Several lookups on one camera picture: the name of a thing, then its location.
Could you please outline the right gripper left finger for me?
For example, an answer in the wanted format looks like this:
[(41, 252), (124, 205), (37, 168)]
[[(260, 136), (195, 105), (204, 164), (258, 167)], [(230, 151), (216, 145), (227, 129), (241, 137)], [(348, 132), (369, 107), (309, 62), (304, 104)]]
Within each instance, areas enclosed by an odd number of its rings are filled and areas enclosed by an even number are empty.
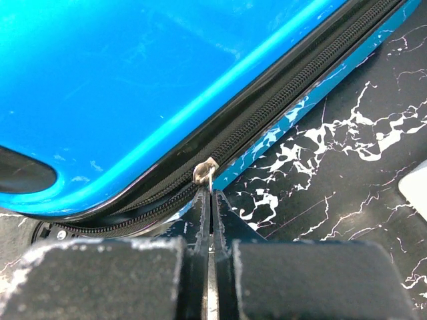
[(162, 235), (42, 241), (23, 255), (2, 319), (205, 319), (211, 197)]

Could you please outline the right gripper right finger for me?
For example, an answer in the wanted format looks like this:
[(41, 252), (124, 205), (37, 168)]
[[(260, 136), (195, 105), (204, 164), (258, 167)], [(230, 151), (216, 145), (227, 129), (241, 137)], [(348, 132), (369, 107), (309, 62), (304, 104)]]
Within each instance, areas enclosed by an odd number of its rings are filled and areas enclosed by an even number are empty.
[(416, 319), (389, 254), (371, 241), (267, 241), (211, 197), (221, 319)]

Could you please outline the silver zipper pull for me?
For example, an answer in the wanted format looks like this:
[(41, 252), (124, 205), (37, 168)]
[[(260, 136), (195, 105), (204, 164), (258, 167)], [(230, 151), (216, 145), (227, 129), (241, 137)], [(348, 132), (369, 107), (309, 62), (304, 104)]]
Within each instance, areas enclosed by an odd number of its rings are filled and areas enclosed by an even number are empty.
[(212, 157), (207, 158), (204, 162), (197, 164), (193, 170), (193, 182), (196, 185), (208, 186), (210, 193), (213, 191), (214, 174), (219, 168), (218, 163)]

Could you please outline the blue fish-print suitcase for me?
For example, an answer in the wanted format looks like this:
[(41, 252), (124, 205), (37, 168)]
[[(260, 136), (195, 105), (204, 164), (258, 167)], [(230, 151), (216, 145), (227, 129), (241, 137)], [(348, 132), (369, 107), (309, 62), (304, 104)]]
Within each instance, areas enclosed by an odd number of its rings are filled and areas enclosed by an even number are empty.
[(2, 1), (1, 207), (151, 229), (226, 187), (417, 1)]

